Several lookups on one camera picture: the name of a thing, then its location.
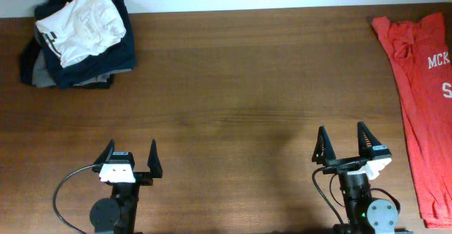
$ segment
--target red t-shirt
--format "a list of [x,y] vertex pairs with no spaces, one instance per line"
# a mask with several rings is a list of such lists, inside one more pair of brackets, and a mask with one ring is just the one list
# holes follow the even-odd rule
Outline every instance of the red t-shirt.
[[393,69],[421,217],[452,228],[452,66],[444,17],[372,25]]

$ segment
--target white shirt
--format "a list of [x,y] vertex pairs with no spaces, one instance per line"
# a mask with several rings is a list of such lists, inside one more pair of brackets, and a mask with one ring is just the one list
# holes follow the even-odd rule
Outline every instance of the white shirt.
[[36,26],[63,68],[103,53],[126,34],[112,0],[73,0]]

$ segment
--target stack of folded clothes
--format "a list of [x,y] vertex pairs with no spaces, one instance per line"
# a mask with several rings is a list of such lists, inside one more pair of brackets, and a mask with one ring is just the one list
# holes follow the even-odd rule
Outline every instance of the stack of folded clothes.
[[124,0],[49,0],[35,9],[35,36],[20,80],[38,88],[109,88],[136,66]]

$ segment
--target wooden table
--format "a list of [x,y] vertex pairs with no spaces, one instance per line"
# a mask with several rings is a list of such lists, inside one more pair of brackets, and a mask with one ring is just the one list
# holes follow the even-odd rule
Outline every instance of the wooden table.
[[[110,139],[144,171],[152,138],[164,177],[141,189],[136,231],[319,233],[338,221],[311,181],[318,127],[326,125],[337,157],[356,156],[360,120],[393,154],[371,184],[399,198],[398,226],[446,233],[423,228],[396,85],[370,22],[437,11],[450,22],[451,8],[133,14],[138,67],[110,90],[21,84],[18,54],[33,20],[0,20],[0,233],[73,233],[52,211],[61,178],[91,164]],[[319,175],[326,192],[328,181]],[[57,204],[91,233],[90,208],[109,193],[84,172]]]

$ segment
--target gray cloth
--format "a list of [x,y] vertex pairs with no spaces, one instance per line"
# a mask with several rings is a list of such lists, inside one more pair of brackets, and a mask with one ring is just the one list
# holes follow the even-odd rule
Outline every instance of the gray cloth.
[[[132,69],[120,69],[116,71],[110,71],[105,74],[100,74],[97,77],[90,78],[87,81],[76,84],[76,86],[84,86],[89,83],[107,82],[107,79],[111,74],[118,74],[123,72],[132,71]],[[35,65],[33,67],[32,84],[37,88],[45,88],[49,86],[56,86],[54,79],[50,76],[47,67],[45,65],[44,52],[38,54]]]

